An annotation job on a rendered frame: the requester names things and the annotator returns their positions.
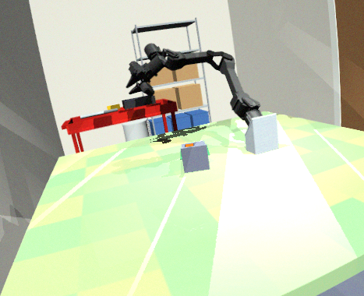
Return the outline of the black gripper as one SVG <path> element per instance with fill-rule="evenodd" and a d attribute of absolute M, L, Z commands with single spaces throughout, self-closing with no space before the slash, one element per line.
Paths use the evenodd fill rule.
<path fill-rule="evenodd" d="M 129 94 L 133 94 L 133 93 L 138 93 L 138 92 L 144 92 L 145 94 L 147 94 L 147 96 L 152 97 L 154 95 L 154 90 L 152 88 L 152 86 L 150 84 L 148 84 L 147 82 L 151 82 L 151 78 L 158 76 L 158 72 L 156 72 L 153 67 L 150 65 L 150 63 L 145 63 L 144 64 L 144 69 L 148 70 L 147 76 L 145 77 L 144 80 L 141 80 L 140 78 L 136 77 L 136 76 L 130 76 L 130 79 L 126 85 L 126 88 L 130 87 L 131 85 L 133 85 L 134 83 L 136 83 L 136 85 L 129 91 Z M 139 81 L 141 81 L 141 83 L 138 83 Z"/>

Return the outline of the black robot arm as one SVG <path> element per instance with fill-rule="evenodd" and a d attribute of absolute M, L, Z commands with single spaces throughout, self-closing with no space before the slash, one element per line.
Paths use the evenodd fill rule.
<path fill-rule="evenodd" d="M 195 53 L 183 54 L 180 51 L 172 51 L 163 48 L 161 51 L 156 44 L 147 44 L 144 48 L 144 52 L 150 60 L 150 65 L 156 72 L 160 72 L 164 67 L 171 71 L 181 69 L 185 65 L 197 64 L 201 62 L 207 62 L 213 66 L 214 69 L 225 75 L 228 85 L 230 87 L 233 98 L 230 101 L 231 110 L 234 111 L 246 124 L 253 118 L 262 117 L 262 113 L 259 109 L 260 102 L 252 99 L 247 93 L 244 93 L 240 85 L 239 79 L 235 73 L 235 59 L 223 51 L 200 51 Z M 167 60 L 165 60 L 166 54 Z M 222 56 L 221 62 L 217 65 L 213 61 L 213 57 Z M 136 76 L 141 80 L 144 80 L 147 76 L 148 70 L 144 69 L 145 65 L 137 65 L 132 63 L 129 67 L 129 71 L 132 76 Z"/>

